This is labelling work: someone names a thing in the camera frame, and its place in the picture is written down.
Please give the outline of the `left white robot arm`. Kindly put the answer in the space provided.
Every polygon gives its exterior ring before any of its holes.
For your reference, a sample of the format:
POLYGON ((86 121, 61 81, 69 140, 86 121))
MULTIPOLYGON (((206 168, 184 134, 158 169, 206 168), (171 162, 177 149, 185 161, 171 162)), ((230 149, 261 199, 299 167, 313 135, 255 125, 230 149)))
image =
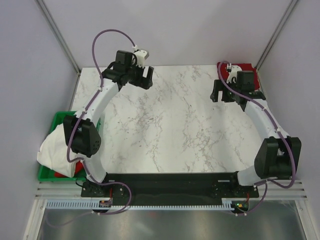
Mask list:
POLYGON ((74 115, 63 119, 67 153, 75 153, 74 161, 82 162, 87 179, 93 182, 92 191, 99 197, 109 193, 110 185, 104 181, 107 173, 98 156, 102 138, 96 125, 108 103, 127 83, 145 90, 153 85, 154 69, 145 66, 148 57, 144 49, 117 51, 115 61, 100 72, 100 85, 90 99, 74 115))

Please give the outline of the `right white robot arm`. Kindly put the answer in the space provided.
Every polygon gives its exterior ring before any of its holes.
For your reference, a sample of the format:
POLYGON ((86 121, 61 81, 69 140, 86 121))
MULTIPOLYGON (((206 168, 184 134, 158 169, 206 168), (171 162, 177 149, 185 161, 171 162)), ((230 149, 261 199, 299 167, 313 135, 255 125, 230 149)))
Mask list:
POLYGON ((302 148, 298 137, 290 136, 271 113, 265 95, 255 89, 254 72, 232 65, 227 79, 214 81, 210 99, 218 101, 219 93, 225 103, 237 103, 252 120, 261 140, 261 146, 252 166, 236 173, 236 180, 229 184, 235 197, 242 196, 247 186, 272 182, 288 189, 296 180, 302 148))

